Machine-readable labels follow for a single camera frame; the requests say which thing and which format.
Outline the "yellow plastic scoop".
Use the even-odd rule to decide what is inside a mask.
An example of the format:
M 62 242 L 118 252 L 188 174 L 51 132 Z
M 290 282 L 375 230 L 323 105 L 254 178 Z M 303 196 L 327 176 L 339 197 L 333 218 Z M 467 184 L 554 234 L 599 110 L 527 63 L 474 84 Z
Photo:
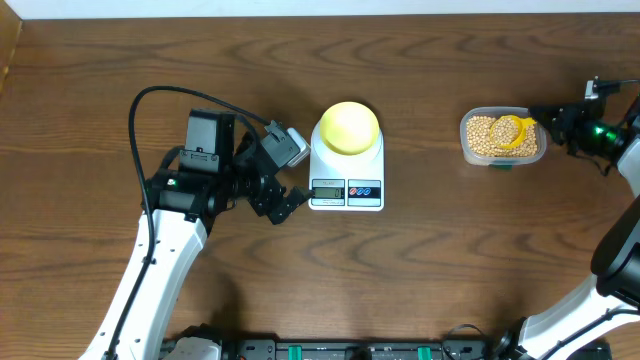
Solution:
M 535 124 L 536 121 L 531 117 L 521 118 L 515 115 L 504 115 L 491 125 L 489 138 L 492 143 L 502 149 L 514 149 L 524 142 L 527 128 Z M 509 143 L 506 142 L 507 130 L 513 132 Z

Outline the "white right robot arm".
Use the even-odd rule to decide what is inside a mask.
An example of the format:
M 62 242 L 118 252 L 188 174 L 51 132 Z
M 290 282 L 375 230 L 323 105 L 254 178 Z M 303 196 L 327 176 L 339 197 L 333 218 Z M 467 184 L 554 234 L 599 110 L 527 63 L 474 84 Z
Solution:
M 639 101 L 618 126 L 601 121 L 602 98 L 540 105 L 529 114 L 568 153 L 609 160 L 639 195 Z M 569 358 L 607 332 L 639 320 L 639 200 L 634 199 L 593 254 L 591 274 L 546 311 L 521 319 L 487 356 L 489 359 Z

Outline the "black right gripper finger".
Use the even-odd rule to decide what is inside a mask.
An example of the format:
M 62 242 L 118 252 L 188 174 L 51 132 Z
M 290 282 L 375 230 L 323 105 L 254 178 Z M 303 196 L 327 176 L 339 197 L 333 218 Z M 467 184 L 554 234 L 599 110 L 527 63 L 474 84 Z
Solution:
M 535 105 L 529 107 L 528 112 L 535 120 L 553 120 L 563 109 L 563 105 Z
M 556 118 L 536 118 L 536 122 L 548 133 L 554 144 L 563 144 L 563 131 Z

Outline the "yellow plastic bowl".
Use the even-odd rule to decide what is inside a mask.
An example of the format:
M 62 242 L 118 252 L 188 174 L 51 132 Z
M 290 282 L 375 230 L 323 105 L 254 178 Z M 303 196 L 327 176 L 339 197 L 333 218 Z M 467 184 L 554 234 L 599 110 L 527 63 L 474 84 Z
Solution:
M 332 151 L 341 155 L 358 155 L 377 141 L 380 126 L 374 112 L 357 102 L 332 105 L 319 121 L 320 138 Z

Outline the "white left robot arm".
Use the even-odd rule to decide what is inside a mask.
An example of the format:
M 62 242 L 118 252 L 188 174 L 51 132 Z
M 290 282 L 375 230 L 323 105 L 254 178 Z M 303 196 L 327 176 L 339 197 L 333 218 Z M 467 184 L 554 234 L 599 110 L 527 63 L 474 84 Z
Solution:
M 280 224 L 312 195 L 287 190 L 276 179 L 310 152 L 293 128 L 276 121 L 266 136 L 249 128 L 239 145 L 234 126 L 243 116 L 194 109 L 186 142 L 171 149 L 143 185 L 143 214 L 134 250 L 85 359 L 156 359 L 179 293 L 215 219 L 247 200 L 257 215 Z

